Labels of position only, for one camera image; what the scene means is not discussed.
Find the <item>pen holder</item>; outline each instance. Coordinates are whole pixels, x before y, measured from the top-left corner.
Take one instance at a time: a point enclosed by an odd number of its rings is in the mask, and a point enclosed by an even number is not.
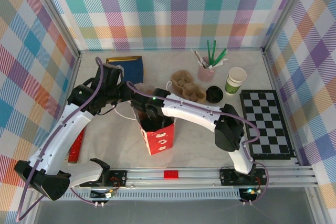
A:
[[[203,57],[203,60],[208,64],[209,59],[207,57]],[[206,69],[202,65],[198,68],[197,77],[200,81],[203,82],[210,82],[214,78],[215,75],[215,69]]]

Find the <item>white table surface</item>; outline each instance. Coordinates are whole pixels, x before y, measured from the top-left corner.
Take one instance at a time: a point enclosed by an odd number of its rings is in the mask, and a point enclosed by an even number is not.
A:
[[[206,56],[205,50],[199,51]],[[259,50],[229,50],[228,60],[216,69],[214,79],[209,83],[197,78],[198,63],[190,50],[139,50],[85,52],[79,68],[76,85],[94,77],[97,71],[95,57],[103,62],[106,58],[119,56],[142,56],[144,83],[165,89],[171,74],[186,69],[194,77],[195,83],[205,90],[213,85],[224,91],[227,73],[232,67],[242,67],[247,72],[247,80],[242,89],[271,89],[269,77]],[[240,91],[235,95],[224,92],[224,98],[216,106],[225,103],[235,107],[243,116]],[[102,112],[110,109],[108,105]],[[134,117],[128,102],[118,104],[117,111],[125,116]],[[151,167],[221,167],[233,166],[229,154],[215,145],[214,133],[192,122],[177,119],[173,148],[152,156],[146,148],[138,123],[122,118],[115,112],[96,116],[88,124],[79,162],[99,158],[115,168]],[[264,161],[266,165],[293,165],[294,161]]]

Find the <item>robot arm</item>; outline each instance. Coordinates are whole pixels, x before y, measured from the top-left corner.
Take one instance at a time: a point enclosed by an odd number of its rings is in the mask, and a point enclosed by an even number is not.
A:
[[[237,115],[235,109],[230,105],[223,108],[211,107],[193,103],[177,97],[174,94],[162,89],[155,89],[154,95],[157,97],[170,98],[169,101],[152,99],[136,93],[122,82],[122,69],[109,65],[103,65],[103,85],[96,97],[81,111],[63,125],[62,120],[72,111],[81,106],[93,94],[99,80],[99,70],[95,78],[91,78],[82,85],[73,89],[68,105],[54,127],[53,131],[62,126],[62,129],[55,135],[54,139],[47,147],[45,154],[34,172],[30,185],[40,193],[56,200],[61,197],[70,186],[82,184],[84,182],[101,180],[104,170],[109,166],[98,159],[94,159],[85,164],[76,164],[62,167],[64,158],[74,143],[80,131],[100,112],[107,104],[117,105],[119,102],[131,101],[131,106],[145,112],[149,116],[173,116],[185,119],[206,127],[215,133],[215,144],[228,151],[235,165],[237,172],[249,174],[252,169],[252,162],[247,159],[241,146],[244,135],[243,123],[230,117],[225,117],[211,112],[204,112],[200,108],[207,108],[210,111],[222,111]],[[23,180],[27,180],[32,166],[39,159],[42,146],[32,155],[29,161],[18,161],[15,171]]]

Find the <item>paper cup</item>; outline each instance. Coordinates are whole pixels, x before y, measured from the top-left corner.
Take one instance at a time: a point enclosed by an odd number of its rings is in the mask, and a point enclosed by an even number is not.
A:
[[[226,78],[225,91],[235,94],[246,80],[247,73],[242,68],[231,68]]]

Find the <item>purple cable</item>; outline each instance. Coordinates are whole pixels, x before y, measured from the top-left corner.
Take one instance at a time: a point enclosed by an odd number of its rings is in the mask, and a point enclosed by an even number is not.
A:
[[[97,95],[100,87],[101,87],[101,84],[102,84],[102,81],[103,81],[103,63],[101,61],[100,58],[96,57],[96,63],[97,65],[100,67],[100,77],[99,77],[99,82],[98,82],[98,85],[97,85],[97,88],[96,90],[93,92],[93,94],[90,96],[90,98],[85,102],[83,103],[80,107],[78,107],[77,109],[75,109],[73,112],[71,112],[64,120],[63,120],[63,124],[66,124],[70,118],[73,117],[73,115],[75,115],[78,111],[80,111],[81,109],[83,109],[86,105],[89,104],[89,102],[92,101],[92,99]],[[54,139],[54,137],[56,136],[56,134],[60,131],[60,129],[62,128],[63,126],[60,125],[58,126],[54,132],[51,134],[51,136],[49,137],[49,139],[47,140],[46,144],[43,146],[40,154],[38,155],[39,159],[36,160],[33,168],[31,169],[30,173],[29,173],[29,176],[27,178],[27,181],[26,181],[26,184],[25,184],[25,187],[23,188],[23,192],[22,192],[22,196],[21,196],[21,200],[20,200],[20,203],[19,203],[19,207],[17,209],[17,214],[16,214],[16,222],[19,222],[21,221],[31,210],[32,208],[44,197],[44,196],[41,196],[36,202],[34,202],[34,204],[28,208],[28,210],[20,217],[21,215],[21,211],[22,211],[22,207],[23,207],[23,203],[25,201],[25,197],[26,197],[26,194],[27,194],[27,190],[28,190],[28,186],[29,186],[29,183],[31,181],[31,178],[33,177],[33,174],[37,168],[37,166],[39,165],[40,163],[40,160],[42,159],[48,145],[50,144],[50,142]]]
[[[177,103],[177,104],[181,103],[180,101],[177,101],[177,100],[174,100],[174,99],[165,98],[165,97],[158,97],[158,96],[155,96],[155,95],[143,93],[140,90],[138,90],[130,81],[127,81],[126,85],[132,91],[134,91],[135,93],[138,93],[140,95],[143,95],[144,97],[156,98],[156,99],[160,99],[160,100],[163,100],[163,101],[174,102],[174,103]],[[203,107],[200,107],[200,106],[188,103],[188,102],[183,102],[183,105],[191,107],[191,108],[194,108],[194,109],[198,109],[198,110],[201,110],[201,111],[204,111],[204,112],[209,112],[209,113],[212,113],[212,114],[219,114],[219,115],[230,116],[231,118],[238,119],[238,120],[242,121],[243,123],[248,124],[249,126],[251,126],[256,131],[257,136],[255,138],[253,138],[251,140],[245,140],[245,141],[243,141],[242,144],[243,144],[243,148],[244,148],[243,150],[244,150],[244,153],[245,153],[247,159],[250,160],[253,164],[262,166],[264,168],[264,170],[265,170],[265,174],[266,174],[266,185],[265,185],[265,188],[262,191],[262,193],[259,195],[259,197],[256,200],[254,200],[253,202],[259,201],[260,198],[265,194],[265,192],[267,190],[267,187],[268,187],[268,180],[269,180],[268,171],[267,171],[267,168],[266,168],[266,166],[264,164],[253,161],[253,159],[251,158],[251,156],[248,154],[247,147],[246,147],[246,144],[252,143],[254,141],[257,141],[260,138],[260,131],[259,131],[259,129],[254,124],[252,124],[250,121],[248,121],[248,120],[246,120],[244,118],[241,118],[240,116],[237,116],[237,115],[233,115],[233,114],[225,113],[225,112],[219,112],[219,111],[212,111],[212,110],[209,110],[209,109],[206,109],[206,108],[203,108]]]

